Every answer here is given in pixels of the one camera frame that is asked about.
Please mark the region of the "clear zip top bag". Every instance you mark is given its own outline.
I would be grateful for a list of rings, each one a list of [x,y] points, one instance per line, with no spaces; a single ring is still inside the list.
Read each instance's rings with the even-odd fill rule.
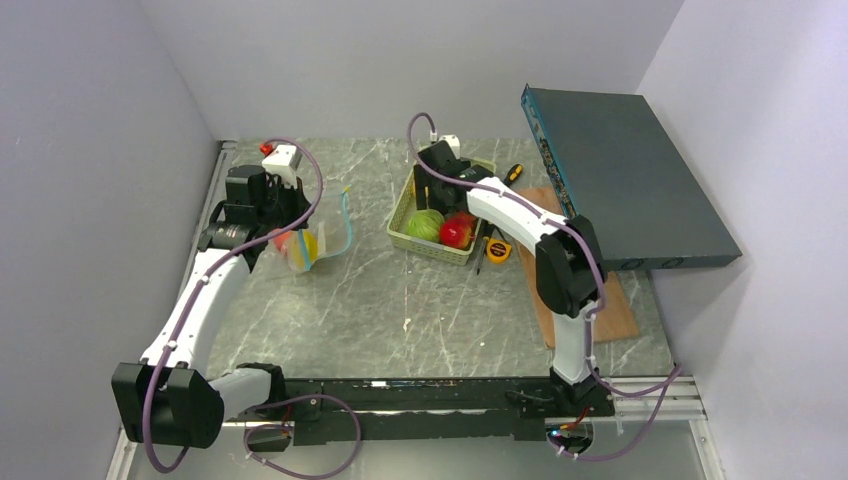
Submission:
[[[304,273],[324,259],[345,253],[354,231],[349,212],[348,186],[325,192],[304,229],[282,233],[271,245],[291,271]]]

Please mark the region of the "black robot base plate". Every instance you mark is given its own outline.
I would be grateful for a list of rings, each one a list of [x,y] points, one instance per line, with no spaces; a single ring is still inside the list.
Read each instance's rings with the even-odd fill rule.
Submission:
[[[550,376],[290,379],[291,407],[262,407],[238,420],[284,422],[296,446],[336,441],[506,437],[543,441],[557,421],[615,414],[600,387],[568,387]]]

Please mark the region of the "red orange mango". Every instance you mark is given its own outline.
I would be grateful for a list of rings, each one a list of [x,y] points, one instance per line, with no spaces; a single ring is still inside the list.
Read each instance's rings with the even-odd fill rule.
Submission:
[[[293,235],[292,231],[283,231],[282,229],[275,229],[272,231],[274,237],[272,238],[272,243],[277,251],[285,254],[288,249],[289,239]]]

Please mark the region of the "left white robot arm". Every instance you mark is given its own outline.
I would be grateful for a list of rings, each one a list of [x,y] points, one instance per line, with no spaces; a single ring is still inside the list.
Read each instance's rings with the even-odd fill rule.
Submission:
[[[287,406],[281,367],[242,363],[207,377],[211,347],[231,302],[268,245],[268,234],[307,226],[303,182],[258,165],[232,167],[225,196],[202,230],[192,273],[163,330],[134,363],[120,363],[111,388],[128,439],[205,449],[222,424],[246,410],[264,420]]]

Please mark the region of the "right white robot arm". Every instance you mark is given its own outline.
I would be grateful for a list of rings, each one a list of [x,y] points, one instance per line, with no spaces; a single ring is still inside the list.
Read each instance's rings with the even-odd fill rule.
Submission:
[[[591,223],[545,210],[496,176],[485,174],[475,182],[446,176],[427,165],[413,147],[409,150],[427,174],[465,194],[471,215],[499,227],[533,254],[537,294],[552,312],[554,325],[551,401],[564,415],[578,413],[600,384],[592,334],[597,315],[607,306]]]

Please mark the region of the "yellow green starfruit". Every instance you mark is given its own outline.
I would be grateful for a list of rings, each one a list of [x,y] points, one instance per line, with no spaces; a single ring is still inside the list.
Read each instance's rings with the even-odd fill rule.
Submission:
[[[298,273],[312,269],[319,253],[317,237],[309,230],[293,232],[286,252],[290,268]]]

